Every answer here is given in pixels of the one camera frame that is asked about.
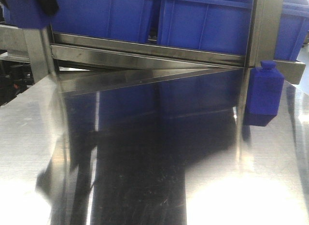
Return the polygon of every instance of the metal post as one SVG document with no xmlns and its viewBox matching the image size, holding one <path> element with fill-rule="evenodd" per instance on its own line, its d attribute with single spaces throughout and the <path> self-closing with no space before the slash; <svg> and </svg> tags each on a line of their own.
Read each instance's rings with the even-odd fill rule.
<svg viewBox="0 0 309 225">
<path fill-rule="evenodd" d="M 283 0 L 254 0 L 245 67 L 273 60 Z"/>
<path fill-rule="evenodd" d="M 23 29 L 30 59 L 34 82 L 48 74 L 56 74 L 57 65 L 53 60 L 50 43 L 52 42 L 51 28 Z"/>
<path fill-rule="evenodd" d="M 276 50 L 283 0 L 253 0 L 245 69 L 237 109 L 237 157 L 242 154 L 242 129 L 249 86 L 250 70 L 261 60 L 273 60 Z"/>
</svg>

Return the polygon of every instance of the stainless steel surface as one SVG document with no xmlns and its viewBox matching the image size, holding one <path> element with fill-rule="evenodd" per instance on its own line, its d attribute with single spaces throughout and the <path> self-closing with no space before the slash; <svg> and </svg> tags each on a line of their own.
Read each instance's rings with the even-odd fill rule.
<svg viewBox="0 0 309 225">
<path fill-rule="evenodd" d="M 27 45 L 22 29 L 0 25 L 0 50 L 27 52 Z"/>
<path fill-rule="evenodd" d="M 227 67 L 225 65 L 189 62 L 171 58 L 129 54 L 102 49 L 85 48 L 70 45 L 51 45 L 54 59 L 125 69 L 189 69 Z"/>
<path fill-rule="evenodd" d="M 161 81 L 194 77 L 206 74 L 236 71 L 237 68 L 174 69 L 174 70 L 123 70 L 109 73 L 67 73 L 59 76 L 61 92 L 71 95 L 112 90 L 132 85 L 152 84 Z"/>
<path fill-rule="evenodd" d="M 62 205 L 68 154 L 61 108 L 50 77 L 0 107 L 0 224 L 48 224 L 51 208 Z"/>
<path fill-rule="evenodd" d="M 305 45 L 303 48 L 301 48 L 300 53 L 297 57 L 297 60 L 309 64 L 309 46 Z M 307 95 L 309 95 L 309 66 L 306 65 L 303 76 L 301 77 L 299 85 L 296 85 L 296 87 L 303 92 L 305 92 Z"/>
<path fill-rule="evenodd" d="M 74 78 L 0 108 L 0 224 L 309 224 L 309 96 L 289 83 L 237 141 L 242 70 L 60 94 Z"/>
<path fill-rule="evenodd" d="M 254 0 L 246 67 L 273 60 L 283 0 Z"/>
<path fill-rule="evenodd" d="M 44 78 L 49 73 L 55 73 L 55 65 L 50 50 L 48 28 L 23 29 L 34 82 Z"/>
<path fill-rule="evenodd" d="M 61 33 L 54 33 L 54 37 L 57 44 L 76 45 L 132 54 L 169 57 L 237 67 L 244 66 L 244 56 L 238 55 L 220 54 L 200 50 L 186 50 L 176 47 L 138 44 Z"/>
<path fill-rule="evenodd" d="M 0 55 L 0 60 L 6 60 L 11 62 L 25 62 L 29 63 L 29 58 L 25 56 L 25 53 L 5 52 Z"/>
<path fill-rule="evenodd" d="M 285 79 L 292 84 L 299 84 L 303 76 L 306 64 L 303 62 L 289 62 L 275 60 L 277 69 L 284 75 Z"/>
</svg>

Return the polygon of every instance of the blue plastic crate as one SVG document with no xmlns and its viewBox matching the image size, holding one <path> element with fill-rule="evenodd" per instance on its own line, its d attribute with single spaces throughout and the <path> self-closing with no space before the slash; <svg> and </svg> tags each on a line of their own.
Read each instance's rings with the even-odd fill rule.
<svg viewBox="0 0 309 225">
<path fill-rule="evenodd" d="M 50 24 L 52 17 L 46 15 L 37 0 L 6 0 L 9 11 L 3 8 L 4 20 L 7 24 L 19 28 L 42 29 Z"/>
<path fill-rule="evenodd" d="M 161 0 L 158 44 L 245 55 L 252 4 Z"/>
<path fill-rule="evenodd" d="M 276 59 L 296 60 L 309 29 L 307 3 L 283 4 Z M 245 55 L 251 6 L 252 0 L 162 0 L 158 44 Z"/>
<path fill-rule="evenodd" d="M 309 6 L 285 3 L 282 9 L 275 59 L 296 61 L 309 30 Z"/>
<path fill-rule="evenodd" d="M 148 40 L 154 0 L 57 0 L 54 31 L 132 42 Z"/>
</svg>

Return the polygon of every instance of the metal shelf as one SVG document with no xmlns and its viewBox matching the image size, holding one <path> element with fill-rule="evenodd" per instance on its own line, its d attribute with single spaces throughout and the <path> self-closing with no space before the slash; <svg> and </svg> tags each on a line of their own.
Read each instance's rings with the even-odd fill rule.
<svg viewBox="0 0 309 225">
<path fill-rule="evenodd" d="M 30 62 L 36 82 L 58 71 L 57 60 L 64 67 L 84 69 L 253 68 L 260 60 L 274 58 L 282 2 L 254 0 L 246 56 L 53 33 L 51 28 L 19 29 L 0 25 L 0 49 L 8 50 L 0 59 Z M 289 82 L 299 83 L 304 63 L 276 62 Z"/>
</svg>

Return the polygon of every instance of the reflective metal sheet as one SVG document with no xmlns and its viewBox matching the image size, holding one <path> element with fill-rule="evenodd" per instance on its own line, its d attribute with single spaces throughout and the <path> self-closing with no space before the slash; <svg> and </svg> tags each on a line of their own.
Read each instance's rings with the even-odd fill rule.
<svg viewBox="0 0 309 225">
<path fill-rule="evenodd" d="M 241 81 L 235 70 L 64 92 L 64 152 L 58 90 L 44 78 L 0 108 L 11 205 L 0 223 L 309 224 L 309 97 L 285 83 L 278 116 L 243 126 L 238 144 Z"/>
</svg>

